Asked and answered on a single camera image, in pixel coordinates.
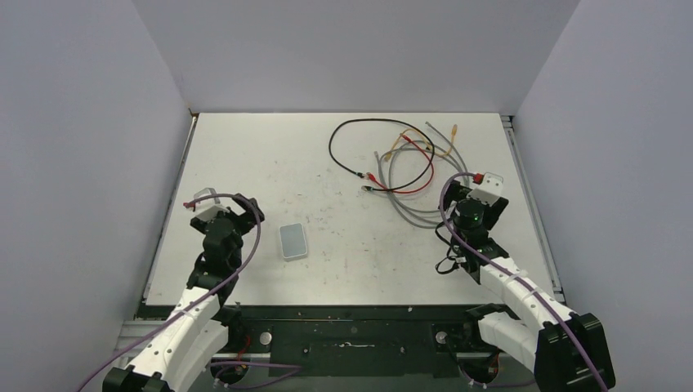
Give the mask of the white network switch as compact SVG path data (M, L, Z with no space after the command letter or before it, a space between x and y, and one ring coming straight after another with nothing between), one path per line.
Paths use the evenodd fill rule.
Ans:
M292 223L280 226L279 240L281 254L286 261L294 261L307 256L308 246L303 224Z

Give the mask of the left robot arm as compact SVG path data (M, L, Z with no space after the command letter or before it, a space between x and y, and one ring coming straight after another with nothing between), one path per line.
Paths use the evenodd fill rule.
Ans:
M261 233L265 216L256 199L228 197L242 213L221 203L224 194L201 194L185 204L194 213L191 227L203 235L203 250L167 319L122 350L144 345L126 365L106 373L103 391L186 391L217 351L243 343L244 330L235 323L239 311L226 301L259 246L255 241L243 253L243 237L251 230Z

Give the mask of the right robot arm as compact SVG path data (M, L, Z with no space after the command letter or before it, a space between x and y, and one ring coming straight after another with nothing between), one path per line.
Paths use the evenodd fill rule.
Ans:
M474 187L456 176L439 197L442 225L450 233L449 250L480 286L500 304L472 313L462 336L482 350L492 345L532 371L541 391L608 391L616 385L604 327L593 314L578 314L545 292L490 235L507 200L503 183L475 174Z

